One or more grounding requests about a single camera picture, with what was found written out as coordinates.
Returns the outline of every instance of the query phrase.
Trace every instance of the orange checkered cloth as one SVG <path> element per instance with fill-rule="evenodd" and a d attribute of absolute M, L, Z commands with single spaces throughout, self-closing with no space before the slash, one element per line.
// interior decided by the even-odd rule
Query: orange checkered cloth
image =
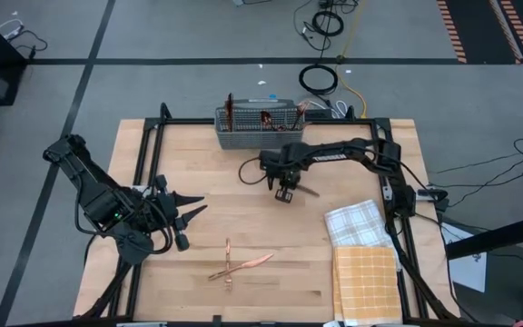
<path fill-rule="evenodd" d="M 402 323 L 392 249 L 337 247 L 332 268 L 335 320 L 347 326 Z"/>

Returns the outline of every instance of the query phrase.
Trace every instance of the white checkered towel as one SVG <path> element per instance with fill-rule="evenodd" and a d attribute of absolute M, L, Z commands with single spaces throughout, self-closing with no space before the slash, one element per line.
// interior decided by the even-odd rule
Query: white checkered towel
<path fill-rule="evenodd" d="M 401 269 L 397 251 L 385 231 L 385 223 L 373 200 L 331 211 L 324 217 L 333 247 L 355 245 L 389 247 L 395 254 L 397 271 Z"/>

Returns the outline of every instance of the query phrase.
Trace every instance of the wire basket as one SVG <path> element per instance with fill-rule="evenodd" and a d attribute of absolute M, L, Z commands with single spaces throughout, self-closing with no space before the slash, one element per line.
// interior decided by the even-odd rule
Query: wire basket
<path fill-rule="evenodd" d="M 243 104 L 259 106 L 246 108 Z M 262 112 L 270 114 L 271 124 L 262 122 Z M 215 109 L 215 132 L 223 150 L 280 149 L 301 142 L 303 130 L 304 115 L 298 116 L 292 100 L 234 100 L 231 126 L 225 107 Z"/>

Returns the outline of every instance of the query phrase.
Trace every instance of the wooden tabletop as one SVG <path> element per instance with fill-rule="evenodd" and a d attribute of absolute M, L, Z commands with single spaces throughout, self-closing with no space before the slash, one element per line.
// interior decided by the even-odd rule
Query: wooden tabletop
<path fill-rule="evenodd" d="M 394 140 L 402 146 L 402 161 L 426 183 L 415 124 L 411 120 L 392 120 L 391 124 Z M 108 171 L 121 185 L 133 182 L 142 130 L 143 120 L 121 121 Z M 370 129 L 358 125 L 310 125 L 303 141 L 320 144 L 354 137 L 369 139 Z M 209 207 L 186 230 L 191 243 L 188 251 L 178 253 L 173 247 L 168 253 L 151 255 L 144 261 L 136 321 L 208 322 L 214 314 L 222 315 L 225 322 L 332 320 L 332 249 L 323 216 L 369 199 L 381 208 L 378 178 L 351 161 L 315 164 L 302 172 L 301 183 L 320 193 L 320 198 L 294 192 L 290 204 L 280 203 L 273 198 L 275 189 L 269 191 L 266 182 L 249 186 L 238 179 L 241 163 L 258 153 L 223 151 L 212 125 L 165 126 L 158 173 L 166 175 L 170 191 L 205 196 L 200 203 L 182 207 L 181 213 L 201 204 Z M 261 176 L 254 163 L 243 169 L 245 180 Z M 408 173 L 405 177 L 417 189 Z M 417 212 L 435 218 L 430 203 L 417 203 Z M 422 277 L 445 306 L 459 315 L 449 295 L 438 226 L 413 217 L 411 227 Z M 225 269 L 227 237 L 232 242 L 232 265 L 274 253 L 257 268 L 235 272 L 232 292 L 225 291 L 223 278 L 207 281 L 208 275 Z M 153 238 L 155 247 L 163 245 L 160 234 L 155 233 Z M 92 244 L 74 314 L 88 310 L 102 293 L 113 277 L 117 258 L 113 240 L 97 239 Z M 405 277 L 411 315 L 417 316 L 412 283 L 406 273 Z M 127 281 L 119 312 L 124 311 L 128 286 Z"/>

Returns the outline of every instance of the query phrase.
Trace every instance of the yellow cable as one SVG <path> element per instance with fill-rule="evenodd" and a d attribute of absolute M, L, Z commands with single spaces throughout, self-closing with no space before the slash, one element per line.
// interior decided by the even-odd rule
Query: yellow cable
<path fill-rule="evenodd" d="M 344 48 L 342 49 L 342 57 L 346 56 L 346 52 L 349 49 L 350 44 L 352 43 L 352 40 L 354 39 L 354 35 L 356 34 L 356 30 L 359 27 L 359 18 L 360 13 L 362 13 L 362 8 L 364 8 L 364 2 L 366 0 L 359 0 L 359 7 L 356 8 L 356 16 L 354 17 L 354 23 L 352 23 L 352 29 L 350 30 L 350 36 L 349 39 L 346 41 L 346 44 L 344 45 Z"/>
<path fill-rule="evenodd" d="M 362 101 L 362 113 L 360 114 L 360 118 L 362 118 L 362 119 L 366 118 L 367 117 L 367 101 L 364 100 L 364 96 L 362 96 L 362 94 L 360 94 L 358 91 L 355 91 L 352 88 L 350 88 L 350 86 L 348 86 L 346 84 L 346 82 L 344 82 L 344 80 L 342 79 L 342 76 L 338 73 L 338 65 L 336 65 L 336 67 L 334 69 L 336 70 L 336 75 L 338 76 L 339 81 L 342 83 L 342 85 L 344 85 L 344 88 L 351 91 L 354 95 L 358 96 L 359 99 Z"/>
<path fill-rule="evenodd" d="M 344 48 L 342 49 L 342 54 L 340 55 L 340 56 L 342 56 L 342 58 L 345 57 L 346 52 L 348 51 L 349 46 L 352 43 L 352 40 L 354 39 L 354 35 L 356 34 L 356 30 L 359 27 L 360 13 L 362 13 L 362 8 L 364 8 L 364 2 L 366 2 L 366 0 L 359 0 L 359 1 L 360 1 L 359 2 L 359 7 L 356 9 L 356 16 L 354 18 L 354 23 L 352 24 L 352 29 L 350 30 L 349 39 L 348 39 L 348 41 L 346 41 L 346 44 L 344 45 Z M 350 88 L 350 86 L 348 86 L 346 84 L 346 82 L 344 82 L 344 80 L 342 79 L 342 76 L 338 73 L 338 66 L 339 65 L 337 64 L 336 67 L 335 67 L 336 75 L 338 76 L 338 79 L 342 82 L 342 85 L 344 85 L 344 88 L 346 88 L 348 91 L 350 91 L 353 94 L 355 94 L 356 96 L 358 96 L 359 99 L 362 101 L 362 114 L 360 114 L 360 118 L 362 118 L 362 119 L 366 118 L 367 117 L 367 101 L 364 100 L 364 96 L 362 96 L 362 94 L 360 94 L 356 90 L 353 90 L 352 88 Z"/>

